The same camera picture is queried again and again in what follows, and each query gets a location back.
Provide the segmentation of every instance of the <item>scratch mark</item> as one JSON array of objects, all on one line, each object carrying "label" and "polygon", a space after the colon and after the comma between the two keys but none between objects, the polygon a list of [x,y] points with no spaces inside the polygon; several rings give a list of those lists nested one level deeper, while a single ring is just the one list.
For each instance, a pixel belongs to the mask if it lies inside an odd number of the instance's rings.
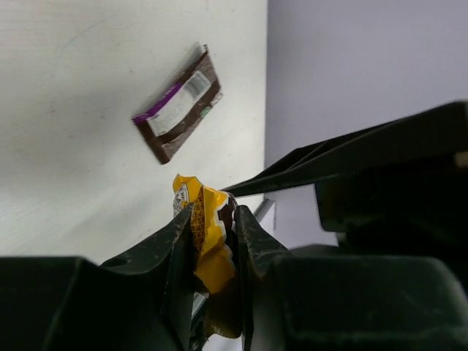
[{"label": "scratch mark", "polygon": [[105,21],[107,20],[110,20],[111,18],[114,18],[116,15],[112,15],[112,16],[109,16],[107,18],[103,18],[102,20],[96,22],[96,23],[93,23],[91,24],[88,28],[85,28],[84,30],[82,30],[81,32],[79,32],[78,34],[76,34],[72,39],[70,39],[68,42],[66,42],[65,44],[63,44],[60,48],[60,51],[56,57],[56,61],[55,61],[55,64],[54,64],[54,67],[53,67],[53,72],[52,72],[52,78],[55,76],[55,73],[57,71],[57,65],[61,59],[61,57],[64,55],[65,51],[67,51],[67,49],[73,45],[73,43],[75,43],[80,37],[82,37],[84,34],[86,34],[88,31],[96,28],[98,25],[104,23]]}]

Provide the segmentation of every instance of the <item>gray wall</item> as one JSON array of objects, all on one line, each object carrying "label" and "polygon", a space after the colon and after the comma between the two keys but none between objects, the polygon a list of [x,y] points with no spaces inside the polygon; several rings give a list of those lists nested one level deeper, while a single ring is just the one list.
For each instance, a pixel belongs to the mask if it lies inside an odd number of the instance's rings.
[{"label": "gray wall", "polygon": [[[467,98],[468,1],[270,0],[267,77],[266,166],[299,146]],[[312,188],[269,196],[284,244],[333,242]]]}]

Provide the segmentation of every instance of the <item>white table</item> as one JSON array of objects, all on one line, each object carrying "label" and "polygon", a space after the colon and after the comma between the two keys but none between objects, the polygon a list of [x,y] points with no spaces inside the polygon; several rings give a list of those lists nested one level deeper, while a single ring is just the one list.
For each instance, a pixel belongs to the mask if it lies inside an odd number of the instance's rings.
[{"label": "white table", "polygon": [[[259,173],[266,13],[266,0],[2,1],[0,255],[100,263],[171,220],[177,173],[215,188]],[[131,117],[203,44],[224,98],[161,166]]]}]

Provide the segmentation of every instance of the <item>white label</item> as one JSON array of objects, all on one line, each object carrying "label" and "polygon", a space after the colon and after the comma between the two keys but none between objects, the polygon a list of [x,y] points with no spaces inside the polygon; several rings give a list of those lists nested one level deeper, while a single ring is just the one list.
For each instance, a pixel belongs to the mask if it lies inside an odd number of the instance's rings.
[{"label": "white label", "polygon": [[154,134],[156,136],[166,134],[181,123],[210,87],[211,83],[208,78],[202,72],[196,71],[172,99],[148,120]]}]

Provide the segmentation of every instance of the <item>green logo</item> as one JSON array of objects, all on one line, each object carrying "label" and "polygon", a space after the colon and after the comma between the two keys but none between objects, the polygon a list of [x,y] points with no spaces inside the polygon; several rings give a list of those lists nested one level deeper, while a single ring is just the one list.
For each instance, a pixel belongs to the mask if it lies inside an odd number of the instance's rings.
[{"label": "green logo", "polygon": [[205,107],[200,114],[200,118],[205,118],[205,116],[208,115],[208,112],[210,111],[211,111],[211,107]]}]

